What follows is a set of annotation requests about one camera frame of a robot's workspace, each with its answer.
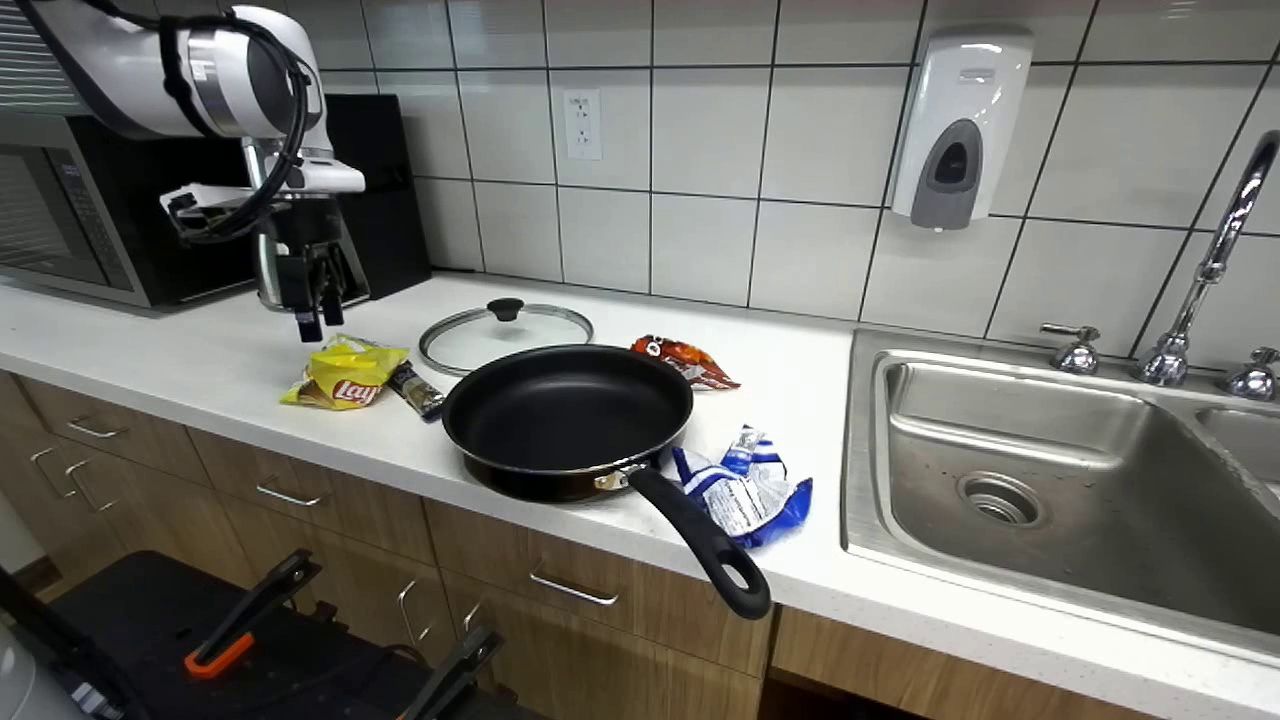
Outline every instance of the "frying pan handle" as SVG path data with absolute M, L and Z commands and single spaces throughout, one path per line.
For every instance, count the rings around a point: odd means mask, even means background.
M 692 556 L 706 566 L 707 579 L 726 595 L 726 604 L 743 616 L 760 619 L 773 608 L 773 591 L 755 559 L 738 548 L 726 529 L 699 511 L 677 485 L 669 485 L 651 468 L 632 468 L 629 485 L 672 521 L 672 529 L 686 535 Z
M 411 372 L 409 362 L 394 372 L 387 384 L 427 424 L 437 424 L 445 416 L 445 398 L 421 372 Z

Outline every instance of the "electrical outlet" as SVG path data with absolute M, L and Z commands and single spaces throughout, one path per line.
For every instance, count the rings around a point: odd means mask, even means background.
M 566 91 L 566 149 L 573 162 L 599 162 L 599 91 Z

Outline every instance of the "drawer handle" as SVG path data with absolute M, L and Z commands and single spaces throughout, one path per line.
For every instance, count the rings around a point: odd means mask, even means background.
M 78 462 L 78 464 L 63 468 L 63 481 L 73 485 L 73 497 L 79 497 L 79 504 L 84 504 L 91 517 L 118 507 L 118 497 L 103 502 L 103 504 L 91 504 L 91 497 L 90 497 L 84 485 L 78 481 L 78 473 L 84 473 L 84 468 L 90 468 L 90 462 Z
M 396 604 L 401 604 L 401 623 L 406 623 L 406 633 L 411 633 L 411 619 L 409 619 L 409 595 L 415 591 L 415 576 L 396 591 Z
M 541 572 L 530 572 L 530 585 L 547 590 L 547 591 L 560 591 L 560 595 L 573 595 L 573 601 L 585 601 L 585 604 L 597 604 L 597 608 L 613 608 L 613 604 L 617 604 L 617 595 L 597 595 L 597 591 L 560 585 L 560 579 L 541 576 Z
M 272 485 L 252 485 L 252 491 L 276 502 L 276 504 L 292 504 L 292 507 L 320 507 L 320 497 L 292 497 L 284 490 L 272 490 Z
M 63 430 L 100 444 L 122 437 L 122 430 L 91 430 L 84 416 L 69 420 Z

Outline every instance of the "glass pot lid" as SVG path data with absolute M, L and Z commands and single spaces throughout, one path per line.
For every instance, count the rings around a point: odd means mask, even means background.
M 547 345 L 593 345 L 593 335 L 593 320 L 573 310 L 502 295 L 487 310 L 445 317 L 426 331 L 415 348 L 437 372 L 465 376 L 514 353 Z

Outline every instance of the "kitchen counter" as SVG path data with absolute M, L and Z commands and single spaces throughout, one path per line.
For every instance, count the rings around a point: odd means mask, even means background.
M 1280 717 L 1280 660 L 1145 635 L 1085 611 L 844 552 L 844 402 L 857 340 L 850 323 L 437 277 L 352 310 L 348 331 L 415 348 L 427 323 L 494 295 L 573 303 L 593 317 L 597 345 L 632 345 L 643 331 L 692 340 L 743 384 L 742 394 L 699 394 L 686 444 L 716 458 L 742 424 L 755 424 L 782 444 L 792 473 L 818 481 L 809 525 L 755 552 L 782 604 L 1156 717 Z M 281 405 L 305 355 L 292 317 L 269 317 L 258 295 L 138 317 L 0 281 L 5 372 L 699 576 L 681 535 L 632 491 L 569 507 L 525 504 L 467 481 L 445 431 L 421 424 L 394 398 L 367 412 Z M 442 387 L 452 384 L 426 363 L 421 372 Z

